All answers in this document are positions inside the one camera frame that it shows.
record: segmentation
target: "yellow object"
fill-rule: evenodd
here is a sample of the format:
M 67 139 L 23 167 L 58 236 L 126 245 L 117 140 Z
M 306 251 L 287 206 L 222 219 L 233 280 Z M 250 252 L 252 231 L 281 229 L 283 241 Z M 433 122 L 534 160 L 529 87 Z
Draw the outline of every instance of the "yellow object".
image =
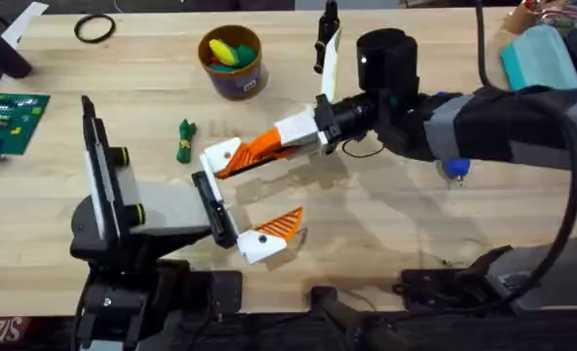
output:
M 209 47 L 211 47 L 212 53 L 217 57 L 219 62 L 229 66 L 239 64 L 237 52 L 221 40 L 212 39 L 209 42 Z

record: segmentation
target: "black knob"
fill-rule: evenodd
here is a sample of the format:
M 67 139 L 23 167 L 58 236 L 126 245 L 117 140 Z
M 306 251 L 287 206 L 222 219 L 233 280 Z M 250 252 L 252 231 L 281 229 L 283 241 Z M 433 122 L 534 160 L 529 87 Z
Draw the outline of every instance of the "black knob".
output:
M 127 167 L 131 162 L 129 149 L 126 147 L 110 147 L 109 154 L 115 167 Z
M 145 209 L 143 205 L 134 204 L 125 206 L 123 218 L 125 223 L 130 227 L 145 224 Z

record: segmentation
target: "black stand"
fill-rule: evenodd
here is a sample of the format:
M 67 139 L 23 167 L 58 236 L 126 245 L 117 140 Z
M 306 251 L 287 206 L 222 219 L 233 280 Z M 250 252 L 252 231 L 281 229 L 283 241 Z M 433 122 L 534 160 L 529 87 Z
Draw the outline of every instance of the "black stand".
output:
M 92 340 L 111 340 L 134 350 L 143 339 L 161 332 L 168 314 L 176 310 L 232 314 L 241 309 L 241 272 L 193 271 L 187 261 L 159 259 L 210 235 L 208 230 L 171 236 L 129 234 L 116 247 L 108 247 L 97 235 L 88 196 L 72 216 L 72 232 L 72 255 L 92 258 L 74 327 L 84 348 Z
M 334 326 L 343 332 L 345 343 L 351 351 L 425 350 L 402 338 L 377 314 L 358 312 L 338 301 L 335 288 L 313 288 L 310 291 L 310 308 L 328 316 Z
M 193 272 L 186 261 L 160 260 L 135 274 L 92 269 L 81 296 L 76 337 L 124 343 L 135 349 L 161 332 L 170 312 L 232 314 L 241 309 L 243 276 L 237 271 Z

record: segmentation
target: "green toy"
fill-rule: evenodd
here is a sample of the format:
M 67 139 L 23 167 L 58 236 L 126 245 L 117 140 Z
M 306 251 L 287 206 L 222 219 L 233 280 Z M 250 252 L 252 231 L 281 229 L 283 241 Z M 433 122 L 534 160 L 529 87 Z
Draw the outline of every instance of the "green toy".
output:
M 180 146 L 178 153 L 175 155 L 175 159 L 181 164 L 187 164 L 191 162 L 191 140 L 198 131 L 198 128 L 195 126 L 195 123 L 189 124 L 189 121 L 184 119 L 180 123 L 179 131 Z
M 237 48 L 237 55 L 239 56 L 237 67 L 239 68 L 247 66 L 256 59 L 256 51 L 247 45 L 239 45 Z
M 234 72 L 237 70 L 235 67 L 229 67 L 224 66 L 223 64 L 215 64 L 215 63 L 209 64 L 209 68 L 214 69 L 218 72 Z

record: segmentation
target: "black mount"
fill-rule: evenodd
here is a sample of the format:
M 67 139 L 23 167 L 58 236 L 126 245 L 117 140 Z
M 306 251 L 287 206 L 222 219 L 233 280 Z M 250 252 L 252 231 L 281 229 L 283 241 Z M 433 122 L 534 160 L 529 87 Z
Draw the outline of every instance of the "black mount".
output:
M 393 285 L 393 293 L 404 299 L 404 307 L 410 312 L 474 308 L 496 302 L 501 296 L 487 282 L 485 275 L 490 263 L 511 249 L 510 246 L 493 249 L 465 269 L 405 270 L 401 281 Z M 513 310 L 505 306 L 490 313 L 512 314 Z
M 338 301 L 336 288 L 314 287 L 310 291 L 310 309 L 325 314 L 332 326 L 342 332 L 350 351 L 425 350 L 402 338 L 377 314 L 359 312 Z
M 191 271 L 186 261 L 160 260 L 132 274 L 93 267 L 81 296 L 76 338 L 84 348 L 99 339 L 121 341 L 125 350 L 134 350 L 163 330 L 172 311 L 237 313 L 242 283 L 241 272 Z
M 187 261 L 161 259 L 211 234 L 221 247 L 234 245 L 236 234 L 227 225 L 223 206 L 214 201 L 204 173 L 194 174 L 193 180 L 210 226 L 171 235 L 132 231 L 144 224 L 146 215 L 142 204 L 123 201 L 117 171 L 129 165 L 130 154 L 125 147 L 109 146 L 94 105 L 88 97 L 82 101 L 86 167 L 93 187 L 71 222 L 70 253 L 90 265 L 76 312 L 74 342 L 80 340 L 88 348 L 95 339 L 113 340 L 123 342 L 127 350 L 135 349 L 140 341 L 163 330 L 172 311 L 238 312 L 241 272 L 194 272 Z

